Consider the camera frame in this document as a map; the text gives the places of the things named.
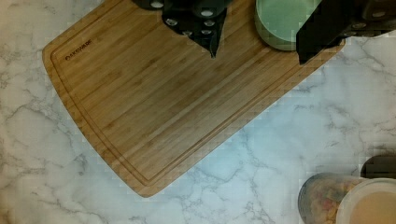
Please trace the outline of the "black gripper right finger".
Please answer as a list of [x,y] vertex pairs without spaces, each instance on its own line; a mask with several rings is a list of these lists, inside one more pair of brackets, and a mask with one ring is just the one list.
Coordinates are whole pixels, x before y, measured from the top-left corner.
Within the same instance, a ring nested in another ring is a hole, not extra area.
[[321,0],[296,35],[299,63],[351,36],[374,37],[395,30],[396,0]]

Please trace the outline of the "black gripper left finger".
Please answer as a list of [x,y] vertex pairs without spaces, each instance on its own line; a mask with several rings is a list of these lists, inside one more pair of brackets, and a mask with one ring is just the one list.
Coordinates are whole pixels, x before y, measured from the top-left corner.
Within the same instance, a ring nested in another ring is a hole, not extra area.
[[163,23],[206,49],[215,58],[227,6],[233,0],[132,0],[145,10],[160,10]]

